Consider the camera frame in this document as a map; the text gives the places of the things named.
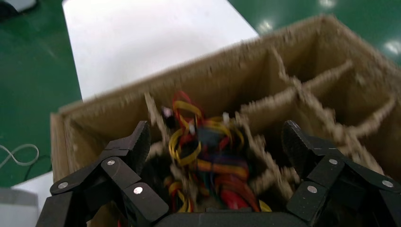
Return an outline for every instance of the cardboard box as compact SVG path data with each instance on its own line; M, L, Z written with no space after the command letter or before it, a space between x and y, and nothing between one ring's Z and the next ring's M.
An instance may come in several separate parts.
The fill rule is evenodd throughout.
M401 70L332 16L295 23L62 107L51 115L54 180L93 162L110 140L130 135L140 120L151 122L152 142L165 146L171 132L160 106L171 107L177 90L207 116L229 112L245 127L254 155L267 167L250 182L256 194L274 187L287 200L291 184L299 181L280 163L279 134L286 120L401 181ZM107 225L104 217L93 223Z

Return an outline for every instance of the black cable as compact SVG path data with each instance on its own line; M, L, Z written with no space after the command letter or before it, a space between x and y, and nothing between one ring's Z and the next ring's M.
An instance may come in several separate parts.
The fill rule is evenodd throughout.
M27 172L26 172L26 174L25 174L24 181L27 181L27 180L28 180L28 176L29 176L29 173L31 173L32 167L33 167L36 163L38 163L39 160L44 159L44 158L48 158L48 159L50 159L50 160L52 159L52 158L50 157L50 155L42 155L42 156L40 156L40 157L36 160L35 163L33 163L32 165L29 166L29 168L28 168L28 170L27 170ZM50 168L49 168L48 172L50 172L50 171L52 171L52 170L53 170L53 167L52 167L52 165L50 164Z

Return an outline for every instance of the white table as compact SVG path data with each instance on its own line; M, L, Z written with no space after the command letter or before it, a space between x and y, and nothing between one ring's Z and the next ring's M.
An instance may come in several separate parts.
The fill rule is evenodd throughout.
M257 36L226 0L65 0L82 99ZM52 173L14 186L50 196Z

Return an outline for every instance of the green floor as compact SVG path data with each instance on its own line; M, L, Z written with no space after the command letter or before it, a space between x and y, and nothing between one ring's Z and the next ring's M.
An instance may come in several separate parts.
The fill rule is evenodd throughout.
M0 186L12 186L51 167L49 113L81 98L61 1L39 5L0 23L0 144L10 150L33 143L41 151L32 167L9 161L0 170ZM401 64L401 0L230 0L259 32L300 19L334 13L343 23ZM0 162L7 153L0 151ZM17 153L29 161L34 150Z

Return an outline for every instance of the tangled wires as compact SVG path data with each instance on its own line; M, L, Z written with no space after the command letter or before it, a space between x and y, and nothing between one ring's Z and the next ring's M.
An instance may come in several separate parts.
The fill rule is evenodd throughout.
M170 156L188 178L195 182L202 196L213 196L232 210L251 207L253 211L271 211L258 201L247 181L249 166L244 157L245 139L241 130L224 113L222 117L205 118L202 109L184 92L173 98L174 116L178 129L168 144ZM166 179L172 196L178 196L181 204L178 212L191 212L193 203L180 191L182 185Z

